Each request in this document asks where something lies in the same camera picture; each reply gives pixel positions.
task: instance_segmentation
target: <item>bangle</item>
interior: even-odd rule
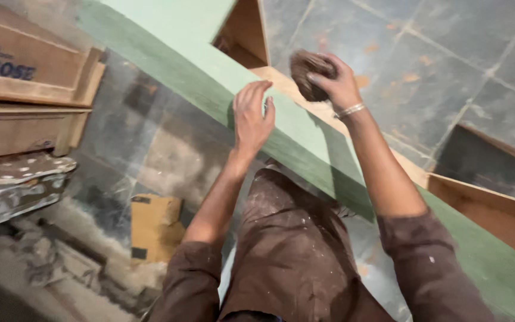
[[[342,111],[340,113],[335,112],[333,114],[333,117],[335,119],[340,120],[343,116],[347,116],[348,114],[353,114],[355,112],[359,112],[360,110],[362,110],[365,107],[366,106],[364,105],[364,103],[361,102],[359,104],[356,104],[356,105],[353,105],[353,106],[347,108],[346,110],[344,110],[344,111]]]

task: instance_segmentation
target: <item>green painted board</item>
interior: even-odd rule
[[[233,0],[84,0],[80,27],[233,129],[231,102],[258,77],[211,45]],[[270,89],[276,128],[263,151],[328,195],[374,219],[351,141]],[[420,189],[459,243],[458,259],[485,301],[515,319],[515,250]]]

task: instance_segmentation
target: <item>person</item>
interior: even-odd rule
[[[337,79],[308,75],[347,126],[414,321],[493,321],[461,270],[449,233],[425,204],[364,108],[354,73],[335,55]],[[220,249],[248,166],[275,125],[268,81],[233,100],[236,143],[168,264],[149,321],[393,321],[360,281],[346,229],[317,197],[268,168],[249,191],[231,282],[220,308]]]

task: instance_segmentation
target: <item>hand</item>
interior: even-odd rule
[[[275,106],[271,96],[265,103],[265,116],[261,114],[263,95],[271,85],[270,81],[249,83],[233,98],[236,146],[232,152],[248,165],[275,126]]]
[[[309,80],[329,94],[335,112],[343,111],[362,103],[354,72],[345,62],[333,54],[319,54],[328,58],[337,68],[337,79],[328,79],[317,73],[309,73]]]

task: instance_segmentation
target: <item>shirt sleeve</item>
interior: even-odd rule
[[[449,232],[430,210],[417,217],[379,216],[378,223],[415,322],[494,321],[458,264]]]
[[[149,322],[211,321],[220,313],[221,253],[204,242],[180,244],[168,263]]]

